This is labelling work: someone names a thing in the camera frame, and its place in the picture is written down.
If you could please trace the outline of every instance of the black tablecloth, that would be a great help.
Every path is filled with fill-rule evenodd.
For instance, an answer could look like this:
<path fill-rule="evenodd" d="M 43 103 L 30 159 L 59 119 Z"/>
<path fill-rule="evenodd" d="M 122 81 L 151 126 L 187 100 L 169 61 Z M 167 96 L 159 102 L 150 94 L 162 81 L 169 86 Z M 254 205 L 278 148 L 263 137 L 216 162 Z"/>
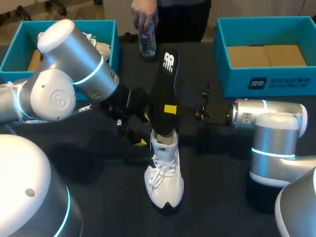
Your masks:
<path fill-rule="evenodd" d="M 217 79 L 213 44 L 168 46 L 180 53 L 180 102 L 193 109 L 202 102 L 200 94 L 206 84 Z M 138 45 L 122 47 L 120 78 L 127 86 L 141 86 L 150 92 L 157 69 L 156 63 L 140 60 Z M 309 124 L 298 141 L 297 154 L 315 154 L 315 99 L 269 99 L 306 106 Z M 142 127 L 137 119 L 132 126 L 147 134 L 151 131 L 149 124 Z M 83 212 L 83 237 L 279 237 L 274 215 L 263 214 L 271 210 L 275 191 L 262 191 L 246 180 L 250 136 L 232 134 L 227 127 L 205 127 L 193 116 L 181 118 L 184 195 L 179 211 L 165 216 L 153 208 L 144 184 L 150 152 L 120 137 L 115 122 L 100 112 L 88 111 L 60 122 L 14 129 L 42 148 L 65 179 Z"/>

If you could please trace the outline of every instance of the black pants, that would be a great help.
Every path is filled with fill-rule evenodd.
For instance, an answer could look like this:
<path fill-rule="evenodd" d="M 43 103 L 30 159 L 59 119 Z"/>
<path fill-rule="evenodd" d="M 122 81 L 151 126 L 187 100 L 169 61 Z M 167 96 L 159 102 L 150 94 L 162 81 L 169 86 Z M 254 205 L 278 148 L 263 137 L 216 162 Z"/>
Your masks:
<path fill-rule="evenodd" d="M 205 0 L 195 5 L 158 7 L 157 42 L 200 42 L 211 5 L 211 0 Z"/>

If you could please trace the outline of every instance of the teal box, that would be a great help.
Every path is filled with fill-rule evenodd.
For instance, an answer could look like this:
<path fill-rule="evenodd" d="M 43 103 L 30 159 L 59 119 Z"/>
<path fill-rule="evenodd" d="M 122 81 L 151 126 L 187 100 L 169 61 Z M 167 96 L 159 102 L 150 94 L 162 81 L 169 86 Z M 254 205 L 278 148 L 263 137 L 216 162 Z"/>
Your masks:
<path fill-rule="evenodd" d="M 296 44 L 306 67 L 233 68 L 227 46 Z M 214 53 L 225 97 L 316 95 L 316 25 L 310 17 L 219 18 Z"/>
<path fill-rule="evenodd" d="M 37 49 L 38 34 L 44 32 L 57 21 L 24 21 L 20 24 L 0 67 L 3 82 L 29 78 L 28 72 L 33 52 Z M 92 34 L 98 42 L 111 45 L 110 66 L 119 73 L 119 38 L 115 21 L 82 20 L 74 21 L 82 32 Z M 77 101 L 88 99 L 76 90 Z"/>

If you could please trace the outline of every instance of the plastic bottle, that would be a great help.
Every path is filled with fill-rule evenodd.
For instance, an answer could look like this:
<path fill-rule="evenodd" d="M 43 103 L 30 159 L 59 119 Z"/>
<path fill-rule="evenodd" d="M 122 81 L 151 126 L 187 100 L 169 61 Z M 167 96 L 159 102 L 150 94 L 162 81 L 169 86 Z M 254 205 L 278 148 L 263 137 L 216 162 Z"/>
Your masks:
<path fill-rule="evenodd" d="M 152 60 L 156 55 L 156 36 L 155 25 L 151 21 L 150 27 L 146 34 L 138 31 L 139 47 L 145 60 Z"/>

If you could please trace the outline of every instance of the insole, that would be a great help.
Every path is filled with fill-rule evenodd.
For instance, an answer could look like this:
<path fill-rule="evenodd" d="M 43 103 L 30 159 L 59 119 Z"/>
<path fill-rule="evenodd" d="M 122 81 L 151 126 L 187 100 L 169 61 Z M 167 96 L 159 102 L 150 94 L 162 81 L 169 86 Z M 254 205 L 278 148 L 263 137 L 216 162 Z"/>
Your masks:
<path fill-rule="evenodd" d="M 177 125 L 177 99 L 174 85 L 178 65 L 179 53 L 176 49 L 168 48 L 162 51 L 148 107 L 153 130 L 162 136 L 168 135 Z"/>

